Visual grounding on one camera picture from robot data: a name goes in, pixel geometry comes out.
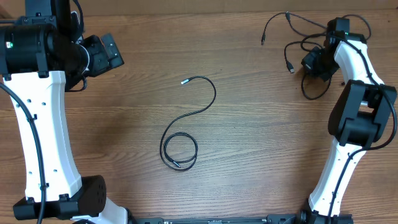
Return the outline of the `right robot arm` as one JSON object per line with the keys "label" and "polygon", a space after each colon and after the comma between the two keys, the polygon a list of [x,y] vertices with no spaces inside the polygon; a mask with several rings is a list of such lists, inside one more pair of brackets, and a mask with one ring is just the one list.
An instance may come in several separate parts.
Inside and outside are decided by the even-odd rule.
{"label": "right robot arm", "polygon": [[[352,223],[351,215],[340,213],[343,195],[365,153],[384,148],[396,135],[397,90],[377,76],[368,57],[367,38],[350,31],[348,16],[329,21],[321,35],[325,38],[323,47],[308,50],[302,59],[304,75],[330,83],[340,70],[345,88],[328,120],[328,132],[333,137],[328,159],[306,209],[294,222]],[[390,137],[375,146],[390,119]]]}

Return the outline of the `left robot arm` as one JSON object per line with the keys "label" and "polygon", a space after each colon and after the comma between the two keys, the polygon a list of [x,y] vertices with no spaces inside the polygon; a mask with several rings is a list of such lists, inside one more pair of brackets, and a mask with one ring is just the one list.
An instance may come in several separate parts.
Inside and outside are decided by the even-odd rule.
{"label": "left robot arm", "polygon": [[26,171],[14,216],[37,223],[134,223],[127,208],[108,198],[101,175],[83,177],[75,165],[65,94],[124,61],[111,34],[83,36],[83,12],[70,5],[26,1],[24,16],[1,24],[1,88],[16,112]]}

